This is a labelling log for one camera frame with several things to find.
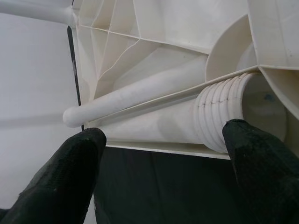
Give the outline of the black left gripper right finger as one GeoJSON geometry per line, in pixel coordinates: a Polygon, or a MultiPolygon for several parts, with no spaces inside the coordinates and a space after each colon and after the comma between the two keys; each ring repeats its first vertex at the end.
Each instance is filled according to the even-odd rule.
{"type": "Polygon", "coordinates": [[[299,222],[299,159],[276,136],[243,119],[222,134],[245,199],[261,224],[299,222]]]}

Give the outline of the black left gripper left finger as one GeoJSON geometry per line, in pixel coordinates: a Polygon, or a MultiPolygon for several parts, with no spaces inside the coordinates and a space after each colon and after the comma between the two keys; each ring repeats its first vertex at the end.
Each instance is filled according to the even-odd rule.
{"type": "Polygon", "coordinates": [[[2,224],[82,224],[96,186],[106,136],[88,128],[68,138],[38,170],[2,224]]]}

